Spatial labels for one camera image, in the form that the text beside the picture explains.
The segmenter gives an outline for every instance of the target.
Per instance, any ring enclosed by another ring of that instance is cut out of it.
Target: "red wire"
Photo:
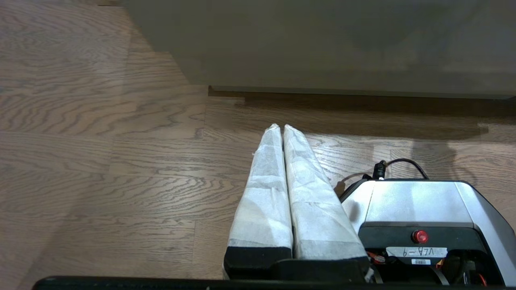
[[[482,280],[482,285],[486,286],[487,287],[487,282],[486,280],[484,279],[484,277],[482,276],[482,274],[478,274],[478,276],[480,277],[480,279]]]

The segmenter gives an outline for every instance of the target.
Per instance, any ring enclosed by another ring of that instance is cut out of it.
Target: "red button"
[[[414,231],[412,240],[418,244],[426,244],[428,242],[428,234],[425,231]]]

